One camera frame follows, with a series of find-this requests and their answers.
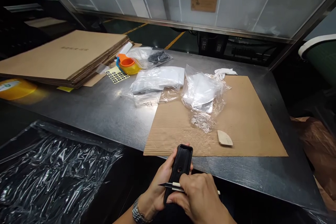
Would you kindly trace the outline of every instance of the right hand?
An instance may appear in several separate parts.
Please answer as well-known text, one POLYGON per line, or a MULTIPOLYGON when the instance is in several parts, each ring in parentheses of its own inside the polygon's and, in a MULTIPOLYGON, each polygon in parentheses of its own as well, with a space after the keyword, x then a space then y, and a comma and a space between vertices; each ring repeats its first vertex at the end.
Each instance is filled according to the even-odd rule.
POLYGON ((182 174, 182 192, 168 196, 167 203, 181 206, 195 224, 236 223, 218 197, 217 188, 211 174, 182 174))

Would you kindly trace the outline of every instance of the yellow paper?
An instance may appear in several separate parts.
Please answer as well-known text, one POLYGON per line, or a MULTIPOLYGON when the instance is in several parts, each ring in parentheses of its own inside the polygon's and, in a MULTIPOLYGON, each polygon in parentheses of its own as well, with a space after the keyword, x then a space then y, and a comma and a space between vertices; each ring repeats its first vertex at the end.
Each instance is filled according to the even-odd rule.
POLYGON ((72 87, 62 87, 62 86, 59 86, 57 89, 63 90, 68 93, 70 93, 73 90, 72 87))

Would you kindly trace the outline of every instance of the black plastic sheet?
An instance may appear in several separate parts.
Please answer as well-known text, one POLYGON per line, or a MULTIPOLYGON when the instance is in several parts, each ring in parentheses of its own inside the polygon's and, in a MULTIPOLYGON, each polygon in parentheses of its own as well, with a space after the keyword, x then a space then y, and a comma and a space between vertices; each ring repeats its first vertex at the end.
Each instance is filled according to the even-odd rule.
POLYGON ((29 130, 38 134, 33 147, 0 173, 0 221, 80 223, 122 148, 41 122, 20 136, 29 130))

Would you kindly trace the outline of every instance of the yellow tape roll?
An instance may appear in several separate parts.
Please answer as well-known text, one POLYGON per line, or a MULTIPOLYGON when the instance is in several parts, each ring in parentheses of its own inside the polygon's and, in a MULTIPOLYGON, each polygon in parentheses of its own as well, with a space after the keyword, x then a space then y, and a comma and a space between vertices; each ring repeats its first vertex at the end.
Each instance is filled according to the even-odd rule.
POLYGON ((15 100, 25 97, 37 89, 37 86, 24 79, 8 79, 0 82, 0 98, 15 100))

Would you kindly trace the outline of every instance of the stainless steel table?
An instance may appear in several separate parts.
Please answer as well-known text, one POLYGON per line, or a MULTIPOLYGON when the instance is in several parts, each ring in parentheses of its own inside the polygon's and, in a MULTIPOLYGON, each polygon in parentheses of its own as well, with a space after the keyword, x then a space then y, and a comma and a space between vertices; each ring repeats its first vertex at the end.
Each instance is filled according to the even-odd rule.
MULTIPOLYGON (((168 51, 174 58, 164 65, 186 64, 212 74, 218 68, 233 68, 250 78, 289 157, 193 157, 194 167, 219 178, 297 204, 325 211, 298 136, 273 74, 265 67, 168 51)), ((65 124, 143 151, 157 107, 136 107, 122 93, 135 76, 113 84, 108 78, 93 87, 67 93, 54 86, 39 85, 44 99, 32 105, 13 103, 65 124)))

